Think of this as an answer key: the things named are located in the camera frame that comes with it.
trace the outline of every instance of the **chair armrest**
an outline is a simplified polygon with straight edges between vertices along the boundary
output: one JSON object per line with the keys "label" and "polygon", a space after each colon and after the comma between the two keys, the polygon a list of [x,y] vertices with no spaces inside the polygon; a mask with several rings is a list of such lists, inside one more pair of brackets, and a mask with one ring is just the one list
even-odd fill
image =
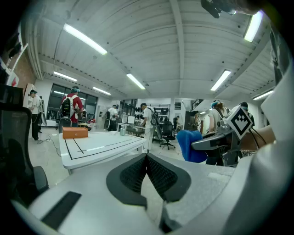
{"label": "chair armrest", "polygon": [[47,177],[42,167],[34,167],[34,180],[40,194],[49,188]]}

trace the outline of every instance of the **red shirt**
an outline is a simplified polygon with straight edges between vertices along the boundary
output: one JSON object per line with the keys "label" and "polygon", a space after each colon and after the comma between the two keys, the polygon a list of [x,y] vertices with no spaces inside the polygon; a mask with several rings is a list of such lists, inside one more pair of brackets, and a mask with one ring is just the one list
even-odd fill
{"label": "red shirt", "polygon": [[[69,93],[69,94],[67,95],[68,98],[73,97],[73,96],[74,96],[74,93]],[[78,104],[80,111],[83,111],[83,104],[82,104],[82,101],[81,101],[81,99],[80,99],[79,97],[75,97],[75,98],[73,99],[73,106],[75,107],[76,104]],[[74,114],[72,115],[72,117],[70,118],[70,120],[71,120],[73,123],[77,123],[77,122],[78,122],[78,120],[75,118]]]}

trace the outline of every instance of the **blue cushion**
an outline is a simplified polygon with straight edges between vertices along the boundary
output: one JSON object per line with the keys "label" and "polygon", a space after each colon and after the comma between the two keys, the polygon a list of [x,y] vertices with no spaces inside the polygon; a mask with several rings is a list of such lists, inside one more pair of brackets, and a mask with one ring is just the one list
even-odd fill
{"label": "blue cushion", "polygon": [[177,135],[177,139],[186,161],[200,163],[207,159],[204,151],[196,151],[191,148],[191,143],[203,139],[199,131],[181,130]]}

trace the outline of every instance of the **man in white shirt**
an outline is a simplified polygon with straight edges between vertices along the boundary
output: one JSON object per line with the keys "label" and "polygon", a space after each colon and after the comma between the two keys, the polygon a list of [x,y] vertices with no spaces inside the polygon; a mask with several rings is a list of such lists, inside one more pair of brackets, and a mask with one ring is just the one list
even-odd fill
{"label": "man in white shirt", "polygon": [[116,119],[118,118],[116,105],[112,105],[112,108],[110,108],[108,111],[110,112],[110,126],[108,131],[116,131]]}
{"label": "man in white shirt", "polygon": [[37,92],[35,90],[31,90],[30,96],[33,98],[32,106],[29,108],[29,110],[32,112],[32,136],[34,140],[38,140],[38,121],[40,118],[40,104],[41,104],[41,99],[37,95]]}
{"label": "man in white shirt", "polygon": [[144,149],[151,150],[151,144],[152,144],[152,138],[153,138],[153,132],[154,132],[153,125],[151,124],[151,118],[154,112],[154,108],[148,107],[145,103],[141,103],[141,109],[144,110],[144,114],[143,114],[144,121],[142,123],[142,126],[145,126],[144,139],[147,140],[144,144]]}

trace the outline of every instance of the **ceiling light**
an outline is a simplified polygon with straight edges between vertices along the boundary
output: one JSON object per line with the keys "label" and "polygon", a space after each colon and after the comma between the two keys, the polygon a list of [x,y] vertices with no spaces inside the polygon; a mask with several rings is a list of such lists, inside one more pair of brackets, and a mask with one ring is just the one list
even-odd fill
{"label": "ceiling light", "polygon": [[231,71],[225,70],[222,73],[221,77],[217,80],[215,85],[210,90],[215,91],[226,80],[226,78],[230,75],[230,73],[231,73]]}
{"label": "ceiling light", "polygon": [[110,93],[108,93],[108,92],[106,92],[106,91],[103,91],[103,90],[101,90],[101,89],[99,89],[99,88],[97,88],[97,87],[93,87],[93,89],[98,90],[98,91],[100,91],[100,92],[102,92],[102,93],[104,93],[104,94],[111,95]]}
{"label": "ceiling light", "polygon": [[84,43],[88,44],[90,47],[98,51],[101,55],[107,54],[107,51],[103,49],[99,44],[97,44],[92,39],[81,33],[79,30],[76,30],[75,28],[71,27],[70,25],[64,24],[63,30],[80,39]]}
{"label": "ceiling light", "polygon": [[131,79],[134,83],[136,83],[142,90],[145,90],[145,87],[131,74],[128,73],[127,76]]}
{"label": "ceiling light", "polygon": [[267,95],[269,95],[270,93],[273,93],[274,91],[273,90],[270,90],[270,91],[268,91],[268,92],[266,92],[266,93],[264,93],[263,95],[260,95],[260,96],[258,96],[258,97],[256,97],[256,98],[254,98],[253,100],[259,100],[259,99],[261,99],[262,97],[265,97],[265,96],[267,96]]}
{"label": "ceiling light", "polygon": [[54,92],[54,93],[57,93],[57,94],[61,94],[61,95],[64,94],[63,92],[59,92],[59,91],[56,91],[56,90],[54,90],[53,92]]}
{"label": "ceiling light", "polygon": [[245,40],[247,40],[249,42],[253,41],[253,39],[257,33],[257,30],[260,26],[261,20],[262,20],[262,13],[260,11],[252,16],[247,33],[244,37]]}
{"label": "ceiling light", "polygon": [[59,75],[59,76],[62,76],[62,77],[64,77],[64,78],[67,78],[67,79],[70,79],[70,80],[73,80],[73,81],[77,81],[77,79],[75,79],[75,78],[71,78],[71,77],[69,77],[69,76],[67,76],[67,75],[64,75],[64,74],[62,74],[62,73],[58,73],[58,72],[53,72],[54,74],[56,74],[56,75]]}

